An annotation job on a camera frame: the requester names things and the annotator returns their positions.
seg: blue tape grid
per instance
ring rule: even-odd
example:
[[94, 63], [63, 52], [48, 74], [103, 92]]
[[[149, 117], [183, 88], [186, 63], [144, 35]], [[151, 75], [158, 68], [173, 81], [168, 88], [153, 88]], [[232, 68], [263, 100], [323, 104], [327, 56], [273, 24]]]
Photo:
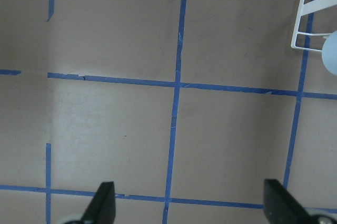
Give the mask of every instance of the blue tape grid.
[[[197, 88], [197, 89], [218, 90], [218, 91], [236, 91], [236, 92], [243, 92], [243, 93], [287, 95], [287, 96], [296, 97], [296, 105], [295, 105], [295, 112], [294, 112], [294, 118], [293, 118], [290, 144], [289, 144], [289, 151], [288, 151], [288, 157], [287, 157], [287, 163], [286, 163], [286, 169], [285, 169], [284, 181], [283, 181], [283, 185], [285, 187], [288, 186], [288, 182], [289, 182], [290, 168], [291, 168], [292, 156], [293, 156], [293, 151], [294, 151], [294, 144], [295, 144], [296, 131], [297, 131], [297, 126], [298, 126], [302, 98], [304, 97], [304, 98], [333, 99], [333, 100], [337, 99], [337, 95], [335, 94], [303, 92], [306, 65], [308, 62], [308, 51], [303, 52], [300, 80], [299, 80], [297, 91], [253, 88], [253, 87], [209, 85], [209, 84], [197, 84], [197, 83], [182, 83], [181, 82], [181, 51], [183, 48], [185, 10], [186, 10], [186, 0], [181, 0], [179, 34], [178, 34], [178, 42], [177, 42], [175, 82], [164, 82], [164, 81], [143, 80], [143, 79], [128, 79], [128, 78], [114, 78], [114, 77], [103, 77], [103, 76], [79, 76], [79, 75], [74, 75], [74, 74], [65, 75], [65, 74], [60, 74], [60, 73], [48, 73], [47, 75], [48, 78], [58, 78], [58, 79], [72, 79], [72, 80], [85, 80], [85, 81], [93, 81], [93, 82], [174, 87], [170, 150], [169, 150], [169, 155], [168, 155], [168, 168], [167, 168], [165, 197], [138, 196], [138, 195], [125, 196], [123, 194], [116, 194], [117, 199], [163, 202], [165, 204], [164, 210], [163, 210], [163, 224], [167, 223], [167, 216], [168, 216], [170, 202], [193, 204], [193, 205], [238, 207], [238, 208], [252, 208], [252, 209], [262, 209], [263, 208], [263, 205], [251, 204], [251, 203], [171, 198], [171, 183], [172, 183], [172, 173], [173, 173], [176, 120], [177, 120], [177, 111], [178, 111], [178, 105], [179, 105], [180, 88]], [[53, 13], [54, 13], [54, 0], [49, 0], [48, 21], [51, 19]], [[306, 31], [308, 33], [311, 32], [312, 23], [313, 23], [313, 14], [310, 14], [308, 18], [307, 28], [306, 28]], [[309, 47], [309, 45], [310, 45], [310, 38], [306, 37], [305, 47]], [[22, 72], [20, 70], [0, 69], [0, 75], [18, 75], [21, 73]], [[95, 194], [95, 192], [90, 192], [90, 191], [52, 189], [51, 188], [52, 186], [51, 185], [51, 162], [52, 162], [51, 161], [51, 145], [47, 144], [46, 145], [46, 188], [0, 185], [0, 190], [30, 191], [30, 192], [46, 193], [46, 223], [47, 224], [51, 223], [51, 194], [64, 194], [64, 195], [89, 196], [89, 197], [92, 197]], [[329, 213], [337, 213], [337, 209], [328, 209], [328, 208], [317, 208], [317, 209], [324, 210]]]
[[[314, 13], [311, 13], [308, 15], [308, 22], [306, 25], [307, 33], [311, 33], [313, 20], [314, 20]], [[305, 37], [304, 47], [310, 48], [310, 37], [309, 36]], [[309, 51], [305, 50], [302, 56], [299, 87], [298, 87], [298, 92], [297, 92], [297, 97], [296, 97], [296, 105], [295, 105], [295, 112], [294, 112], [293, 124], [292, 124], [292, 129], [291, 129], [291, 135], [290, 135], [288, 156], [287, 156], [285, 172], [284, 172], [284, 177], [283, 177], [283, 186], [285, 188], [287, 188], [289, 184], [290, 169], [291, 169], [291, 163], [292, 163], [293, 154], [294, 154], [296, 133], [297, 133], [299, 117], [300, 117], [300, 110], [301, 110], [301, 102], [303, 98], [303, 88], [304, 88], [304, 82], [305, 82], [306, 65], [308, 63], [308, 54], [309, 54]]]

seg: grid square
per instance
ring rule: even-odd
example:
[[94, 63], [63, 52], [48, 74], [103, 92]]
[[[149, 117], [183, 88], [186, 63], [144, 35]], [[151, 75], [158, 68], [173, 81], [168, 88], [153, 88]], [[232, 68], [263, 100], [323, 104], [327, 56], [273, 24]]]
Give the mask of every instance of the grid square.
[[45, 186], [47, 79], [39, 74], [0, 76], [0, 184]]
[[298, 0], [187, 0], [182, 81], [297, 90]]
[[302, 100], [289, 190], [306, 207], [337, 208], [336, 105]]
[[45, 203], [46, 194], [0, 190], [1, 223], [45, 223]]
[[[62, 218], [82, 215], [92, 197], [52, 195], [52, 224], [59, 224]], [[161, 202], [116, 199], [116, 218], [119, 223], [160, 223], [163, 212]]]
[[163, 196], [173, 88], [49, 79], [52, 188]]
[[262, 203], [283, 180], [295, 97], [182, 89], [171, 196]]
[[46, 69], [48, 0], [0, 0], [1, 69]]
[[174, 80], [180, 0], [55, 0], [49, 72]]
[[169, 224], [267, 224], [262, 209], [170, 204]]

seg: black object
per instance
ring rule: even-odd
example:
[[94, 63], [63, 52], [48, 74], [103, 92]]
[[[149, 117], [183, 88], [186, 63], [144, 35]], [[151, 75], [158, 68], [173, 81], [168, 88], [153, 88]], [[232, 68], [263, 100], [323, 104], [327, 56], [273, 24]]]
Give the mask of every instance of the black object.
[[81, 220], [65, 224], [112, 224], [116, 216], [115, 186], [103, 182], [95, 193]]
[[310, 216], [276, 179], [264, 181], [263, 204], [270, 224], [337, 224], [325, 215]]

